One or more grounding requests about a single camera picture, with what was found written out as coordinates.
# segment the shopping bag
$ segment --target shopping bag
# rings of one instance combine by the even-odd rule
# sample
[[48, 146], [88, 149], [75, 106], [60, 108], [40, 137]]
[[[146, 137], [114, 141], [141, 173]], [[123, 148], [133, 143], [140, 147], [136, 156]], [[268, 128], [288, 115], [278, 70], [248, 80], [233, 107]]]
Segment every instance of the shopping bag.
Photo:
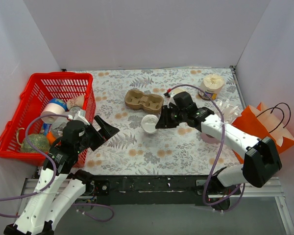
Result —
[[[289, 120], [286, 125], [282, 124], [285, 114], [278, 106], [286, 105], [289, 109]], [[277, 109], [282, 111], [283, 118], [279, 120], [273, 113]], [[286, 128], [291, 119], [291, 110], [288, 104], [279, 103], [272, 108], [268, 108], [263, 102], [261, 102], [257, 108], [248, 105], [242, 115], [234, 120], [233, 126], [246, 132], [247, 134], [257, 136], [261, 139], [268, 136], [274, 140], [278, 153], [282, 153], [288, 148], [294, 145], [294, 137]], [[236, 157], [243, 163], [243, 159], [235, 153]]]

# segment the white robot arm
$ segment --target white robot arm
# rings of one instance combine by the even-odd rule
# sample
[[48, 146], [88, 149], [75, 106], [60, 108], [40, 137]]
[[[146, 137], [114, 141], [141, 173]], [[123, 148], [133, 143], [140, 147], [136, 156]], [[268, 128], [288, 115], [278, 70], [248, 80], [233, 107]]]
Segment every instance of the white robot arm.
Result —
[[[174, 104], [163, 106], [156, 129], [175, 128], [186, 122], [200, 132], [221, 141], [221, 119], [206, 107], [198, 108], [187, 92], [174, 97]], [[242, 132], [231, 124], [224, 124], [224, 144], [237, 152], [244, 164], [225, 167], [217, 172], [218, 184], [222, 187], [250, 183], [262, 187], [281, 167], [281, 161], [275, 143], [269, 137], [260, 139]]]
[[38, 194], [29, 199], [25, 210], [16, 222], [6, 226], [5, 235], [53, 235], [61, 217], [74, 201], [85, 193], [91, 183], [92, 175], [79, 170], [73, 175], [73, 179], [70, 180], [65, 190], [54, 200], [61, 184], [77, 162], [79, 153], [87, 148], [96, 150], [119, 132], [118, 128], [107, 124], [99, 116], [95, 116], [95, 121], [101, 127], [99, 131], [90, 125], [83, 113], [79, 111], [74, 120], [67, 123], [63, 129], [63, 137], [55, 141], [55, 143], [61, 141], [61, 144], [53, 144], [48, 153], [57, 168], [54, 181], [46, 190], [40, 192], [40, 189], [51, 181], [54, 174], [52, 164], [49, 160], [45, 160], [34, 190]]

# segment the patterned mat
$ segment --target patterned mat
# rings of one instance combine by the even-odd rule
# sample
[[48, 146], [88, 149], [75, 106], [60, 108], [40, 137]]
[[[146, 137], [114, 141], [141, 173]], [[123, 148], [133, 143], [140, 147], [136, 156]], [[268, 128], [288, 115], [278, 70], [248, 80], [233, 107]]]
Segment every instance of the patterned mat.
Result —
[[[200, 85], [204, 76], [212, 73], [225, 80], [217, 99], [231, 101], [242, 108], [240, 97], [230, 69], [155, 69], [155, 70], [103, 70], [75, 71], [91, 73], [96, 98], [96, 115], [120, 132], [95, 152], [89, 150], [85, 170], [101, 175], [208, 174], [218, 151], [218, 144], [202, 140], [201, 134], [186, 124], [174, 129], [158, 130], [148, 135], [141, 128], [147, 114], [131, 110], [124, 102], [128, 90], [139, 89], [146, 94], [162, 95], [178, 84]], [[214, 109], [202, 100], [197, 90], [185, 87], [198, 107]], [[217, 169], [239, 164], [232, 150], [224, 147]]]

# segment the white wall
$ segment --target white wall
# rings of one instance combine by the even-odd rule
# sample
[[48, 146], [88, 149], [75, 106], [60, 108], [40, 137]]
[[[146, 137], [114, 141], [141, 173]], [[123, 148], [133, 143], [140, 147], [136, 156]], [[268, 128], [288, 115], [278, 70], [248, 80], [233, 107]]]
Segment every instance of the white wall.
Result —
[[61, 68], [236, 65], [270, 0], [24, 0]]
[[[59, 71], [54, 57], [22, 0], [0, 0], [0, 134], [12, 119], [29, 76]], [[20, 195], [35, 167], [0, 159], [0, 198]], [[0, 203], [0, 212], [15, 214], [18, 201]], [[0, 217], [0, 235], [12, 219]]]
[[[287, 102], [294, 135], [294, 0], [271, 0], [237, 66], [247, 104]], [[294, 147], [281, 154], [280, 179], [294, 223]]]

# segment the red basket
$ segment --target red basket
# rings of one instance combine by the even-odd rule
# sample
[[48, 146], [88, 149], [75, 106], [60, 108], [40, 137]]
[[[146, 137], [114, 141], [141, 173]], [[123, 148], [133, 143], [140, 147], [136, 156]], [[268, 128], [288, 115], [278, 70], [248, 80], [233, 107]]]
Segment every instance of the red basket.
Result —
[[[16, 131], [39, 117], [49, 100], [60, 98], [65, 102], [79, 95], [85, 95], [83, 109], [86, 118], [93, 123], [95, 116], [95, 97], [93, 92], [93, 77], [89, 73], [51, 72], [33, 74], [24, 91], [20, 94], [20, 103], [13, 119], [9, 121], [0, 136], [0, 157], [17, 159], [32, 165], [42, 165], [45, 157], [38, 153], [20, 153], [20, 146], [16, 141]], [[29, 134], [39, 133], [43, 121], [32, 125]], [[25, 131], [20, 131], [19, 140], [23, 141]], [[87, 150], [79, 155], [75, 167], [84, 167]]]

